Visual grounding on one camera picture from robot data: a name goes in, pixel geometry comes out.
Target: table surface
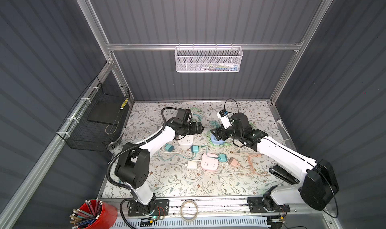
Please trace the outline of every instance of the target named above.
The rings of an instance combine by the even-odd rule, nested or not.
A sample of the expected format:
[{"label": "table surface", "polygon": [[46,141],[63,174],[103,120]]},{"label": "table surface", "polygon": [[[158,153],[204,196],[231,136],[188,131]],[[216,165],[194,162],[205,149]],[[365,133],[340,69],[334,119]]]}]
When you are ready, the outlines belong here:
[{"label": "table surface", "polygon": [[[266,101],[237,102],[240,112],[246,114],[253,128],[267,132],[279,143],[283,138],[272,116]],[[150,131],[158,130],[162,125],[161,109],[164,107],[176,107],[191,109],[193,121],[201,117],[205,128],[204,133],[194,136],[194,145],[205,145],[200,148],[195,159],[201,159],[202,154],[208,149],[208,153],[224,153],[228,159],[235,158],[242,166],[231,167],[227,162],[219,162],[217,171],[205,172],[200,168],[186,170],[187,180],[201,176],[196,183],[189,184],[183,179],[181,168],[187,163],[187,159],[180,156],[172,157],[168,152],[155,153],[150,159],[149,177],[147,183],[151,190],[159,197],[197,197],[197,196],[219,196],[219,195],[261,195],[273,185],[287,185],[279,178],[269,174],[268,169],[277,165],[273,159],[266,155],[258,154],[247,147],[239,148],[231,145],[228,139],[227,145],[214,146],[210,142],[208,133],[210,129],[220,125],[217,112],[224,108],[224,102],[158,102],[158,103],[135,103],[129,117],[126,129],[123,131],[122,145],[125,142],[138,142],[144,136],[149,136]],[[227,111],[237,112],[237,106],[233,101],[226,104]],[[166,119],[176,113],[174,110],[166,110]],[[174,151],[180,152],[186,158],[191,158],[190,148],[182,148],[177,140],[170,142],[175,147]],[[113,151],[117,154],[122,146]],[[248,159],[253,164],[254,173],[251,173]],[[119,181],[114,175],[115,165],[111,170],[111,176]],[[126,198],[131,197],[127,189],[119,188],[106,183],[102,198]]]}]

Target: white power adapter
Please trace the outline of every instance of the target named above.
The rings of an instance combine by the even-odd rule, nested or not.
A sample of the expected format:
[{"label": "white power adapter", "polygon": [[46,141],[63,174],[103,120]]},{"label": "white power adapter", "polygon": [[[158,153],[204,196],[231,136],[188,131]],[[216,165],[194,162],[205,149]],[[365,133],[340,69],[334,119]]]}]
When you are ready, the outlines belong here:
[{"label": "white power adapter", "polygon": [[219,160],[216,154],[205,153],[201,158],[201,167],[208,172],[215,172],[219,166]]},{"label": "white power adapter", "polygon": [[195,170],[198,168],[198,162],[197,161],[188,161],[188,169]]},{"label": "white power adapter", "polygon": [[178,137],[178,144],[183,148],[190,148],[193,145],[194,135],[186,135],[183,139],[181,135]]}]

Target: black mounting plate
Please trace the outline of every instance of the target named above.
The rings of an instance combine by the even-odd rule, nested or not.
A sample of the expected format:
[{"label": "black mounting plate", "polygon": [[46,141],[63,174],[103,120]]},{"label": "black mounting plate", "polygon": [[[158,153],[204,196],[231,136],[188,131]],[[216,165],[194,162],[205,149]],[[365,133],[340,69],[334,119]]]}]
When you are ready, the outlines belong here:
[{"label": "black mounting plate", "polygon": [[[269,212],[264,208],[263,203],[263,197],[262,196],[255,196],[255,197],[248,197],[247,199],[249,210],[251,213],[266,213]],[[284,204],[281,206],[282,209],[280,211],[282,212],[290,212],[290,206],[288,204]]]},{"label": "black mounting plate", "polygon": [[[142,209],[138,206],[139,202],[129,201],[128,203],[128,216],[146,216],[143,213]],[[157,207],[163,208],[160,210],[161,216],[167,216],[169,214],[169,200],[155,200],[154,212],[149,216],[157,216],[158,209]]]}]

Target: vent grille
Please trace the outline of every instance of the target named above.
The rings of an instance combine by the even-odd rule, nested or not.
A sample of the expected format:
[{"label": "vent grille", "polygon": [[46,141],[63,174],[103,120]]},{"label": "vent grille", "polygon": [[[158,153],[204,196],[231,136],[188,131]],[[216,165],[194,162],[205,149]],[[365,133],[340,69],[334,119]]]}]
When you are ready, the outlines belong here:
[{"label": "vent grille", "polygon": [[[152,226],[139,226],[140,219],[128,219],[128,222],[135,228],[195,228],[195,227],[239,227],[239,226],[260,226],[271,227],[267,224],[267,218],[258,216],[231,216],[231,217],[199,217],[192,222],[186,222],[181,218],[165,218],[153,222]],[[113,229],[129,228],[122,219],[116,220]]]}]

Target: red cup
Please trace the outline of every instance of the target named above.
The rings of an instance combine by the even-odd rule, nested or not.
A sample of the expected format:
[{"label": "red cup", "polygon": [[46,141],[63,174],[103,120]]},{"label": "red cup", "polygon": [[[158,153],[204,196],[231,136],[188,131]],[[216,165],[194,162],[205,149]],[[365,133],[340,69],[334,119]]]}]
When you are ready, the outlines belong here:
[{"label": "red cup", "polygon": [[[91,206],[95,208],[96,200],[90,200]],[[80,209],[82,211],[90,212],[86,203],[84,203]],[[102,211],[100,212],[99,218],[90,226],[86,227],[87,229],[108,229],[112,227],[117,220],[118,212],[115,206],[109,205],[107,203],[102,204]]]}]

